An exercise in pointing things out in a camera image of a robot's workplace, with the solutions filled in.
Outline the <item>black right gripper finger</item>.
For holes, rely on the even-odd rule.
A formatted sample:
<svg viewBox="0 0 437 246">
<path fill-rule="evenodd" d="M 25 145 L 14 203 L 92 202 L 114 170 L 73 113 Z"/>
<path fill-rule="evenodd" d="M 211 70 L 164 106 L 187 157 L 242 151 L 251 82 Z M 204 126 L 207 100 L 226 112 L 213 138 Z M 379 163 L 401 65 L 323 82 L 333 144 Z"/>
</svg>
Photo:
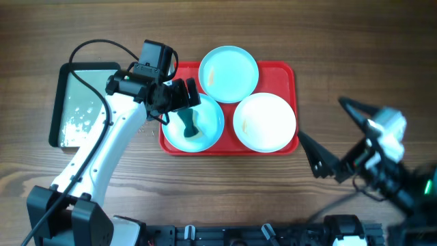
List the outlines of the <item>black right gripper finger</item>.
<svg viewBox="0 0 437 246">
<path fill-rule="evenodd" d="M 367 105 L 347 97 L 340 97 L 339 104 L 363 132 L 367 131 L 368 120 L 372 119 L 380 110 L 379 107 Z"/>
<path fill-rule="evenodd" d="M 303 131 L 299 131 L 297 135 L 315 178 L 326 178 L 339 173 L 340 160 L 333 153 Z"/>
</svg>

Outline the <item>light blue plate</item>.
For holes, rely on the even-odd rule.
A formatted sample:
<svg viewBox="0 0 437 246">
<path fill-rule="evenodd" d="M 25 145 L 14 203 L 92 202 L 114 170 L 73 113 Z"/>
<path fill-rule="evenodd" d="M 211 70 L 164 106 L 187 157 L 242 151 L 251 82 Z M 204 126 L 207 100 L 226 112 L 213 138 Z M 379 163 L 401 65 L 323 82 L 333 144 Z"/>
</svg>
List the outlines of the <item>light blue plate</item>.
<svg viewBox="0 0 437 246">
<path fill-rule="evenodd" d="M 238 103 L 250 96 L 259 81 L 259 68 L 253 56 L 238 46 L 211 50 L 198 70 L 202 90 L 220 103 Z"/>
<path fill-rule="evenodd" d="M 191 107 L 198 112 L 197 125 L 203 136 L 192 141 L 184 138 L 184 124 L 178 117 L 177 112 L 168 113 L 168 125 L 162 125 L 165 139 L 177 150 L 183 152 L 201 152 L 211 148 L 221 137 L 225 118 L 219 104 L 211 97 L 200 94 L 201 104 Z"/>
</svg>

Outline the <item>light blue plate top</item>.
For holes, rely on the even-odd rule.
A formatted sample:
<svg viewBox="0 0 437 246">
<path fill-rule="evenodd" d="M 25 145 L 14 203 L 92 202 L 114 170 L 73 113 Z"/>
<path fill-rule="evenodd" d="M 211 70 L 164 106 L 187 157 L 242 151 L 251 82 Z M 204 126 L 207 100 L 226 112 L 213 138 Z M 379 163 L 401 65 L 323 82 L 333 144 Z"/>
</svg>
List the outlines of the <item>light blue plate top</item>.
<svg viewBox="0 0 437 246">
<path fill-rule="evenodd" d="M 238 46 L 211 50 L 198 70 L 202 90 L 220 103 L 238 103 L 250 96 L 259 81 L 259 68 L 253 56 Z"/>
</svg>

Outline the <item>white plate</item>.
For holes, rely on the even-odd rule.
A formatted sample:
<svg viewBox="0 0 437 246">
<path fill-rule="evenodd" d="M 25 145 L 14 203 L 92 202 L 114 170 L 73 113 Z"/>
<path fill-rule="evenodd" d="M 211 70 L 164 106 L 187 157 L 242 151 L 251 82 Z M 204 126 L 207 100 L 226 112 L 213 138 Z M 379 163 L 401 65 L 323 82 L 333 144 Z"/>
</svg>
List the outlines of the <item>white plate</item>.
<svg viewBox="0 0 437 246">
<path fill-rule="evenodd" d="M 281 97 L 260 92 L 242 100 L 234 111 L 236 137 L 250 150 L 271 153 L 288 145 L 296 133 L 297 117 Z"/>
</svg>

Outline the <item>yellow green sponge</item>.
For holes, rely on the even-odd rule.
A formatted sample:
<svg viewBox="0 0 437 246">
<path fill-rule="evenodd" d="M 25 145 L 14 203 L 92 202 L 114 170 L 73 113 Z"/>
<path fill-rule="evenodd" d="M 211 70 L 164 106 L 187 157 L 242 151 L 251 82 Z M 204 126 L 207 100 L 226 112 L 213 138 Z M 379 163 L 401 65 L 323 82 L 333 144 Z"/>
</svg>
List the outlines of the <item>yellow green sponge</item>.
<svg viewBox="0 0 437 246">
<path fill-rule="evenodd" d="M 194 109 L 183 109 L 177 112 L 178 117 L 184 124 L 184 138 L 188 141 L 199 139 L 203 136 L 201 129 L 197 125 L 198 112 Z"/>
</svg>

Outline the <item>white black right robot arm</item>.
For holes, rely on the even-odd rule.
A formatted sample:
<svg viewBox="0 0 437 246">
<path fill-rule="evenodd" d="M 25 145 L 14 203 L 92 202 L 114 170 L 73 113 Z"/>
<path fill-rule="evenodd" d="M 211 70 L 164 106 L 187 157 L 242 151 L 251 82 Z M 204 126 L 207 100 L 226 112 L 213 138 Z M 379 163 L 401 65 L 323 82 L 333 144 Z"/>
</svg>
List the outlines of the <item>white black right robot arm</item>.
<svg viewBox="0 0 437 246">
<path fill-rule="evenodd" d="M 337 158 L 303 131 L 297 135 L 315 178 L 332 176 L 338 183 L 360 177 L 364 186 L 379 193 L 374 200 L 388 200 L 405 214 L 404 221 L 388 227 L 389 245 L 436 244 L 436 166 L 408 171 L 402 143 L 407 122 L 401 111 L 366 105 L 341 97 L 339 103 L 364 137 L 342 158 Z"/>
</svg>

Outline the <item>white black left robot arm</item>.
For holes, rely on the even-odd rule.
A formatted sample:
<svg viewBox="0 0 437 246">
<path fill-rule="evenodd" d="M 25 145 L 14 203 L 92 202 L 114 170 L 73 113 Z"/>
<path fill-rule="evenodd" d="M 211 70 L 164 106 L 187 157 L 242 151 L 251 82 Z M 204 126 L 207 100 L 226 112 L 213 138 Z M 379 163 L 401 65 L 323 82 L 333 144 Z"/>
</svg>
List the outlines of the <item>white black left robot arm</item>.
<svg viewBox="0 0 437 246">
<path fill-rule="evenodd" d="M 147 120 L 169 123 L 169 114 L 199 105 L 193 78 L 171 80 L 123 70 L 111 75 L 101 116 L 86 142 L 49 188 L 27 198 L 27 245 L 141 245 L 146 224 L 109 217 L 102 209 L 112 174 L 133 135 Z"/>
</svg>

